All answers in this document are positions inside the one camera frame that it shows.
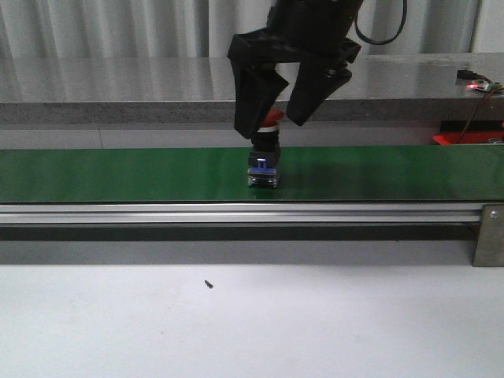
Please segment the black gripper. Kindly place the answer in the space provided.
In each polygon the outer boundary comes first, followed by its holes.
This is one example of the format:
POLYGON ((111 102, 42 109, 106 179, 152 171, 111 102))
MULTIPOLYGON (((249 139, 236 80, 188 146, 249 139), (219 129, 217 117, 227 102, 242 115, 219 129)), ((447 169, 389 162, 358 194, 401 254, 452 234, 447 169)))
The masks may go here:
POLYGON ((302 61, 287 105, 287 117, 298 126, 351 79, 346 61, 354 62, 361 47, 347 34, 361 4, 278 1, 265 28, 233 36, 228 58, 235 80, 234 128, 241 136, 251 139, 257 133, 288 85, 275 63, 302 61))

